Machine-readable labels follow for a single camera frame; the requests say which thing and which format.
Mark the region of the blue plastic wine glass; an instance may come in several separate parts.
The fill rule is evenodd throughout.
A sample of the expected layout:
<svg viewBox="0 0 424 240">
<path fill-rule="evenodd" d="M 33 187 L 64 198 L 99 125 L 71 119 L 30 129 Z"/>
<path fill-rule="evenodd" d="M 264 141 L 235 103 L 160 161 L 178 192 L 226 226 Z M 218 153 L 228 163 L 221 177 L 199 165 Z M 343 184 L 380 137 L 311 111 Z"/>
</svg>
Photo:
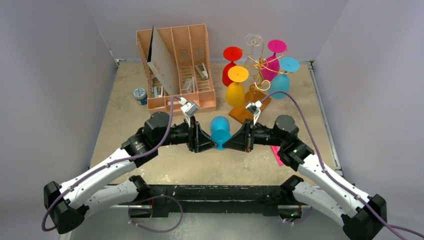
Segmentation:
<svg viewBox="0 0 424 240">
<path fill-rule="evenodd" d="M 232 135 L 230 133 L 230 122 L 224 116 L 216 116 L 210 122 L 210 137 L 217 143 L 217 150 L 225 150 L 223 144 L 228 141 Z"/>
</svg>

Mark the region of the yellow plastic wine glass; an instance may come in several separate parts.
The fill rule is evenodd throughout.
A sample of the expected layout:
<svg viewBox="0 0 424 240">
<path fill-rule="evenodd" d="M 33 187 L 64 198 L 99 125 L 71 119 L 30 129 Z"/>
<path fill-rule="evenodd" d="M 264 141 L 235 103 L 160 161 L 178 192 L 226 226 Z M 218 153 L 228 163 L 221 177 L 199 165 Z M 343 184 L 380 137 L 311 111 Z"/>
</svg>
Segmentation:
<svg viewBox="0 0 424 240">
<path fill-rule="evenodd" d="M 249 72 L 245 67 L 236 65 L 231 67 L 227 74 L 232 83 L 227 87 L 225 101 L 232 107 L 238 107 L 245 99 L 245 88 L 242 83 L 249 77 Z"/>
</svg>

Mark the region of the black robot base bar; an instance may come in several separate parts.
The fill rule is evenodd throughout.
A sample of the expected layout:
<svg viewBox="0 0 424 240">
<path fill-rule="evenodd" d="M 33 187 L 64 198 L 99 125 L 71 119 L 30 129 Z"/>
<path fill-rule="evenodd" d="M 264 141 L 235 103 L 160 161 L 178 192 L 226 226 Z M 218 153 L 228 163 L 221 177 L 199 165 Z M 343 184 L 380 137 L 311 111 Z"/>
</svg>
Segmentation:
<svg viewBox="0 0 424 240">
<path fill-rule="evenodd" d="M 298 206 L 293 190 L 303 182 L 292 175 L 281 185 L 171 185 L 142 182 L 140 176 L 130 178 L 136 183 L 136 197 L 129 205 L 152 205 L 154 218 L 170 213 L 261 214 L 266 217 L 291 218 L 283 206 Z"/>
</svg>

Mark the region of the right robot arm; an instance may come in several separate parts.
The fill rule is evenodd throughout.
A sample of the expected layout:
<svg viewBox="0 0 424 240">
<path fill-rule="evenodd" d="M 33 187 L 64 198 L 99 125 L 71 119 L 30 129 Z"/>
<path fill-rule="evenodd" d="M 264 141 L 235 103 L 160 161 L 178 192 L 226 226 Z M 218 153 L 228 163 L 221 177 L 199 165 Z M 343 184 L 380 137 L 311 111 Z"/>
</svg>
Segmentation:
<svg viewBox="0 0 424 240">
<path fill-rule="evenodd" d="M 291 176 L 280 191 L 284 202 L 298 201 L 311 206 L 339 224 L 351 240 L 372 240 L 380 232 L 384 225 L 379 218 L 387 220 L 385 199 L 358 189 L 321 163 L 318 154 L 298 138 L 299 128 L 291 116 L 278 116 L 272 128 L 252 123 L 246 120 L 222 146 L 246 153 L 255 144 L 278 146 L 277 155 L 283 164 L 317 185 Z"/>
</svg>

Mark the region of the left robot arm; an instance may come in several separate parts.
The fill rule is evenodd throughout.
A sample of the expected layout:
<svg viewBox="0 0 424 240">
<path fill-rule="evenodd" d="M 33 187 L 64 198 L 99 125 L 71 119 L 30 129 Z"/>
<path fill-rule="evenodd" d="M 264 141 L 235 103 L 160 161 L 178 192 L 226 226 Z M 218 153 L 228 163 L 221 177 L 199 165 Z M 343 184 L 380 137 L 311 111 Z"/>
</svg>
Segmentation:
<svg viewBox="0 0 424 240">
<path fill-rule="evenodd" d="M 133 201 L 138 205 L 146 203 L 150 188 L 140 176 L 132 176 L 111 188 L 106 186 L 155 158 L 160 146 L 186 144 L 194 153 L 217 147 L 194 116 L 179 125 L 172 125 L 171 120 L 168 113 L 155 112 L 136 134 L 101 163 L 66 182 L 46 184 L 43 193 L 47 212 L 42 219 L 42 230 L 50 231 L 45 226 L 47 218 L 52 220 L 53 230 L 64 234 L 105 208 Z"/>
</svg>

